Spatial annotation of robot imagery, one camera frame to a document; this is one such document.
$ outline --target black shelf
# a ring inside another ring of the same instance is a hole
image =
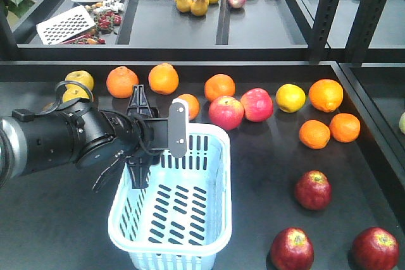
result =
[[[125,0],[123,23],[106,45],[45,46],[35,25],[72,8],[70,0],[39,0],[13,29],[23,60],[303,60],[312,20],[301,0],[227,0],[198,18],[173,0]]]
[[[312,18],[319,0],[302,0]],[[358,10],[360,0],[340,0],[328,37],[331,53],[328,58],[344,62],[344,48]],[[370,43],[366,62],[405,61],[405,0],[387,0],[381,19]]]
[[[236,97],[254,87],[271,96],[284,83],[296,83],[308,93],[321,78],[338,80],[344,101],[334,113],[322,113],[306,101],[297,113],[284,113],[275,106],[263,123],[243,121],[229,132],[232,166],[233,233],[228,245],[216,256],[214,270],[273,269],[266,256],[275,235],[288,226],[307,231],[315,246],[312,269],[356,269],[348,259],[354,237],[369,226],[381,226],[405,246],[405,182],[400,161],[385,141],[380,127],[353,89],[353,79],[335,62],[172,62],[180,85],[172,95],[150,91],[147,76],[157,62],[46,61],[0,63],[0,115],[16,107],[38,111],[54,100],[53,87],[73,70],[87,70],[96,81],[94,95],[101,109],[124,112],[127,99],[112,98],[106,90],[108,72],[126,65],[146,84],[152,106],[167,116],[171,100],[192,93],[201,103],[195,122],[209,123],[204,81],[215,73],[231,75]],[[342,144],[331,139],[322,150],[299,142],[298,130],[309,119],[326,124],[339,112],[361,120],[357,141]],[[15,178],[0,191],[0,251],[2,269],[131,269],[126,252],[108,238],[107,217],[118,183],[114,178],[100,194],[91,186],[103,165],[77,171],[66,165],[30,176]],[[306,171],[319,169],[333,186],[333,201],[321,212],[304,210],[292,189]],[[398,268],[405,267],[401,252]]]

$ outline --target tangerine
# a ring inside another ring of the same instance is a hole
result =
[[[138,76],[126,66],[111,70],[107,77],[108,92],[116,98],[128,98],[132,95],[134,85],[139,84]]]
[[[234,96],[236,91],[235,82],[231,76],[216,74],[208,79],[204,86],[205,97],[213,101],[220,96]]]
[[[182,94],[179,97],[189,104],[189,120],[193,120],[200,112],[200,103],[196,96],[192,94]]]
[[[336,114],[329,124],[330,133],[338,142],[352,142],[359,137],[360,120],[353,114]]]
[[[318,120],[307,120],[299,129],[299,140],[311,149],[322,149],[330,140],[329,127]]]
[[[308,97],[315,109],[330,113],[342,104],[343,88],[335,80],[321,79],[309,88]]]
[[[154,66],[147,79],[151,90],[155,93],[169,95],[178,87],[178,74],[170,63]]]

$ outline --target plastic basket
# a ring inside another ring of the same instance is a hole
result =
[[[231,236],[231,207],[229,137],[191,123],[186,155],[164,151],[146,189],[132,189],[123,170],[108,233],[139,270],[211,270]]]

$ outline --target white grater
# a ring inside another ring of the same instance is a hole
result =
[[[37,32],[43,44],[59,44],[95,25],[96,23],[84,6],[76,6],[38,23]]]

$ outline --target black surface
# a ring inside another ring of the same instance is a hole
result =
[[[286,0],[247,0],[230,10],[229,45],[280,47],[306,45]]]
[[[315,16],[319,0],[303,0],[309,12]],[[360,0],[340,0],[330,30],[328,43],[331,48],[345,48]],[[401,22],[405,14],[405,0],[387,0],[380,22],[377,25],[370,47],[405,45],[405,25]]]
[[[7,115],[16,107],[40,109],[53,100],[53,85],[68,72],[79,69],[93,74],[100,108],[124,112],[128,101],[111,98],[104,85],[108,72],[123,64],[147,84],[147,74],[156,63],[0,64],[0,114]],[[299,127],[308,119],[328,123],[335,113],[321,113],[307,101],[295,114],[283,113],[275,106],[268,121],[244,121],[229,132],[233,233],[228,245],[217,254],[214,270],[274,269],[266,265],[266,256],[275,235],[288,226],[302,227],[312,239],[314,270],[357,269],[347,253],[357,233],[369,226],[384,227],[397,237],[401,248],[405,246],[405,218],[398,212],[396,217],[391,209],[395,202],[402,205],[404,184],[402,189],[392,188],[396,179],[382,182],[374,177],[381,170],[388,175],[396,159],[382,153],[389,150],[387,144],[335,63],[173,64],[180,77],[174,94],[157,95],[146,86],[151,106],[159,107],[162,116],[167,115],[174,97],[191,92],[202,107],[196,122],[208,123],[204,80],[215,73],[227,73],[236,81],[237,97],[262,87],[273,100],[283,83],[296,83],[308,92],[320,78],[337,79],[345,88],[339,111],[355,114],[362,123],[357,141],[342,144],[331,139],[324,149],[311,150],[299,142]],[[107,234],[107,217],[118,177],[100,194],[91,192],[102,169],[54,168],[11,180],[2,188],[1,269],[133,269],[128,254],[114,248]],[[311,169],[325,172],[333,186],[333,201],[321,212],[304,210],[292,196],[294,183]],[[383,194],[387,188],[389,201]],[[404,269],[404,263],[402,250],[398,268]]]
[[[133,47],[206,47],[216,42],[220,5],[205,16],[181,13],[174,0],[139,0],[132,23]]]

